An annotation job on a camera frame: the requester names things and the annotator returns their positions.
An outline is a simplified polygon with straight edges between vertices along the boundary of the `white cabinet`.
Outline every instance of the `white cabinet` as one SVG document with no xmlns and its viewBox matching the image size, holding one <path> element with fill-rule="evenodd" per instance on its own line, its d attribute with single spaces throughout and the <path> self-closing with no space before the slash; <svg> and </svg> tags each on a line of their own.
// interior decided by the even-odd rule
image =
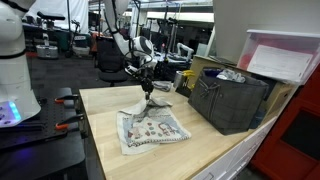
<svg viewBox="0 0 320 180">
<path fill-rule="evenodd" d="M 222 157 L 197 174 L 195 180 L 224 180 L 234 178 L 250 161 L 277 117 L 259 127 Z"/>
</svg>

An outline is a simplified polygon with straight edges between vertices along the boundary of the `wooden tabletop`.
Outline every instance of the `wooden tabletop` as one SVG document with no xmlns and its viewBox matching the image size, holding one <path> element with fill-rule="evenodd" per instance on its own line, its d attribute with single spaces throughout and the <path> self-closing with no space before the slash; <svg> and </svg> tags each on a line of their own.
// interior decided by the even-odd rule
<svg viewBox="0 0 320 180">
<path fill-rule="evenodd" d="M 140 86 L 80 90 L 99 158 L 107 179 L 188 179 L 252 133 L 223 136 L 198 114 L 187 98 L 174 92 L 154 90 L 165 97 L 191 139 L 161 144 L 143 154 L 124 156 L 116 128 L 117 111 L 144 98 Z"/>
</svg>

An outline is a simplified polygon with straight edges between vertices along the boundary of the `red cabinet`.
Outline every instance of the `red cabinet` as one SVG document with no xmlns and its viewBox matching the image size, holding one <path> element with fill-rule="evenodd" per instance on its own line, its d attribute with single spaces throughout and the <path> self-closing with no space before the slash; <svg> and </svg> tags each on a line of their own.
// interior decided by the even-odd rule
<svg viewBox="0 0 320 180">
<path fill-rule="evenodd" d="M 320 66 L 252 158 L 271 179 L 320 179 Z"/>
</svg>

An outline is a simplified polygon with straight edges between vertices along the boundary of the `gray storage bin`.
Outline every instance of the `gray storage bin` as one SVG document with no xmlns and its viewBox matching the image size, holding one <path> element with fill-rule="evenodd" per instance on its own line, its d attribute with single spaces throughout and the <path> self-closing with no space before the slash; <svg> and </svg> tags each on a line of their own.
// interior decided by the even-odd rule
<svg viewBox="0 0 320 180">
<path fill-rule="evenodd" d="M 244 75 L 245 82 L 238 83 L 205 73 L 213 70 L 216 69 L 203 68 L 189 97 L 189 104 L 221 134 L 247 131 L 266 95 L 268 84 Z"/>
</svg>

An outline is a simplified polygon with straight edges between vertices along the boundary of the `office chair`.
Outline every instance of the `office chair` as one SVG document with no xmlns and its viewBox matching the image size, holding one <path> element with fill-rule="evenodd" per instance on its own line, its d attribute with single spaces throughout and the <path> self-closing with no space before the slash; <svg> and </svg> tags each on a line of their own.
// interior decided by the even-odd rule
<svg viewBox="0 0 320 180">
<path fill-rule="evenodd" d="M 127 81 L 128 75 L 124 70 L 124 56 L 117 43 L 112 38 L 96 37 L 97 59 L 95 66 L 101 71 L 100 80 L 109 82 L 110 87 L 115 83 Z"/>
</svg>

